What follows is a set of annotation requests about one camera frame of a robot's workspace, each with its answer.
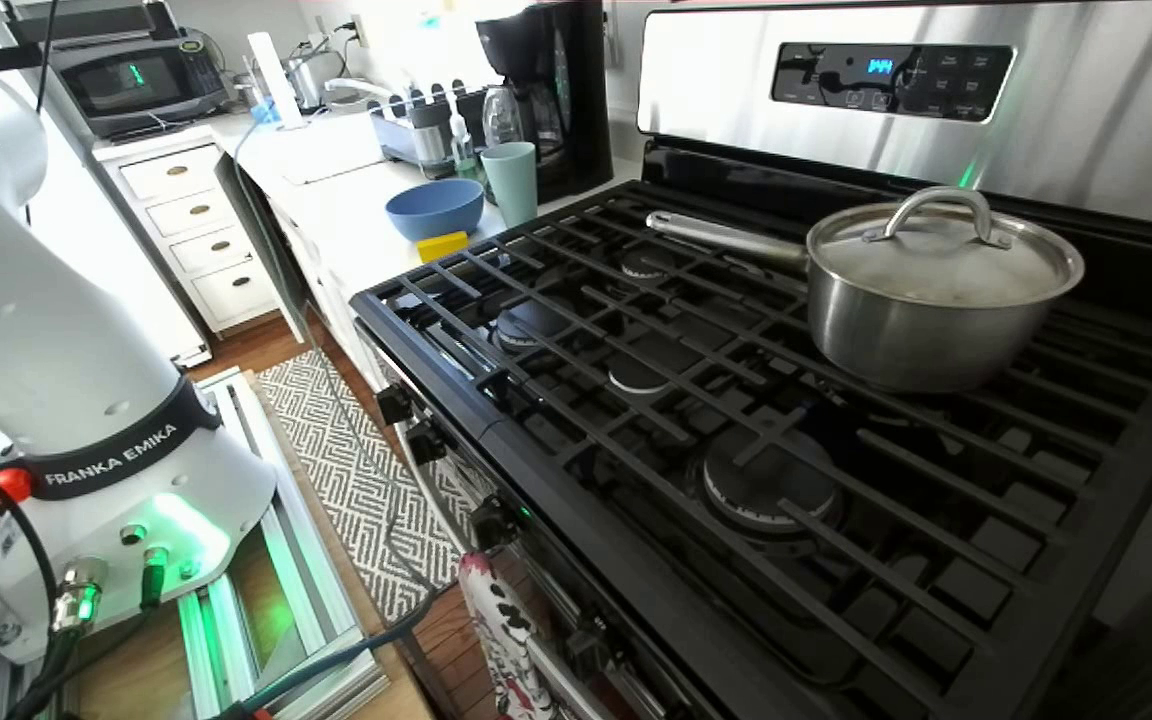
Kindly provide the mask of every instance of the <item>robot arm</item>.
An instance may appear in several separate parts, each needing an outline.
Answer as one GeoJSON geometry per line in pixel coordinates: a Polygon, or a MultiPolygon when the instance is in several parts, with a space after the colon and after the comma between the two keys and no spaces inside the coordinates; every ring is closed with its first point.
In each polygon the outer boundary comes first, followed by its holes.
{"type": "MultiPolygon", "coordinates": [[[[217,581],[267,507],[270,473],[211,433],[119,304],[19,225],[38,181],[38,118],[0,88],[0,426],[47,565],[98,582],[104,628],[217,581]]],[[[0,525],[0,657],[26,665],[52,612],[16,532],[0,525]]]]}

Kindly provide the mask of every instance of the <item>stove control panel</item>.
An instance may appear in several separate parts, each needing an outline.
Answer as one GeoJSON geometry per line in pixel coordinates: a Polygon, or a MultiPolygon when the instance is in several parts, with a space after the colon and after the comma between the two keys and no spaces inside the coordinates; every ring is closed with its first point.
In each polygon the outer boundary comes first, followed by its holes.
{"type": "Polygon", "coordinates": [[[983,122],[1009,67],[1001,45],[778,45],[771,98],[983,122]]]}

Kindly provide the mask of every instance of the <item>stainless steel pot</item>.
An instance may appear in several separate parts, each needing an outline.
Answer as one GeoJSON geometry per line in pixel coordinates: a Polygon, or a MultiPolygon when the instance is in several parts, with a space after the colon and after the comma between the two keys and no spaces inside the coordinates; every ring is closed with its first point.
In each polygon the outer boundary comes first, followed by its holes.
{"type": "Polygon", "coordinates": [[[1056,232],[986,211],[980,193],[823,215],[804,243],[651,211],[648,229],[806,267],[816,346],[888,392],[963,392],[1014,358],[1083,257],[1056,232]]]}

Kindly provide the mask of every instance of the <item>pot handle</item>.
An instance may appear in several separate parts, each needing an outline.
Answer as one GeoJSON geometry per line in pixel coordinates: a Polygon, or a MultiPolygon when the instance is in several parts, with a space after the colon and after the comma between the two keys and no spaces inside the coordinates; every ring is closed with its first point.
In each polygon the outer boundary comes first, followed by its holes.
{"type": "Polygon", "coordinates": [[[986,243],[986,249],[1010,249],[1009,235],[995,235],[990,232],[990,211],[986,211],[986,200],[980,193],[966,193],[966,187],[922,187],[922,193],[912,193],[895,215],[882,225],[882,239],[895,239],[898,225],[922,208],[922,202],[966,202],[970,208],[970,225],[977,225],[977,235],[970,243],[986,243]]]}
{"type": "Polygon", "coordinates": [[[663,235],[683,235],[683,239],[695,239],[695,243],[711,243],[711,249],[774,260],[774,265],[789,265],[789,267],[804,267],[804,243],[789,243],[789,239],[774,239],[774,235],[743,232],[743,229],[733,229],[733,225],[711,225],[711,221],[683,215],[683,211],[648,211],[645,225],[651,232],[663,232],[663,235]]]}

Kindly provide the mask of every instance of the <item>black cord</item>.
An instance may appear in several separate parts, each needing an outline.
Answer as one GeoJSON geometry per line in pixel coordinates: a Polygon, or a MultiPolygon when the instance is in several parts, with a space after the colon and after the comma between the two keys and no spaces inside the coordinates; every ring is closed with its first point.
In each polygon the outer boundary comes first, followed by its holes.
{"type": "Polygon", "coordinates": [[[409,617],[391,619],[382,633],[363,636],[361,644],[338,649],[338,651],[332,651],[332,657],[321,657],[321,660],[294,667],[291,675],[285,675],[285,679],[250,691],[246,701],[226,703],[226,709],[220,710],[220,720],[256,714],[259,709],[275,703],[275,701],[289,694],[291,687],[299,687],[299,683],[309,683],[309,679],[316,679],[316,675],[325,675],[325,671],[332,671],[332,667],[338,667],[338,665],[352,665],[354,657],[363,657],[363,651],[370,651],[370,649],[380,649],[380,644],[391,644],[391,641],[409,636],[409,633],[428,617],[433,604],[434,604],[434,591],[423,591],[423,599],[421,599],[409,617]]]}
{"type": "Polygon", "coordinates": [[[56,665],[56,595],[58,595],[58,582],[56,582],[56,573],[52,573],[52,560],[43,551],[43,541],[38,532],[33,528],[33,521],[24,517],[24,507],[0,487],[0,503],[8,507],[12,525],[19,528],[36,567],[38,567],[38,582],[43,582],[43,595],[47,595],[47,651],[43,651],[43,671],[56,665]]]}
{"type": "Polygon", "coordinates": [[[56,40],[56,7],[58,7],[58,0],[47,4],[38,88],[36,88],[36,94],[33,94],[33,111],[36,111],[36,114],[38,114],[43,103],[47,103],[47,67],[52,67],[52,40],[56,40]]]}
{"type": "Polygon", "coordinates": [[[141,617],[124,636],[108,641],[104,649],[84,651],[79,660],[71,660],[66,667],[52,671],[47,679],[36,675],[36,683],[26,687],[26,694],[16,701],[12,714],[33,714],[38,710],[66,679],[84,675],[87,667],[96,667],[104,657],[116,657],[132,636],[141,636],[152,622],[154,612],[141,617]]]}

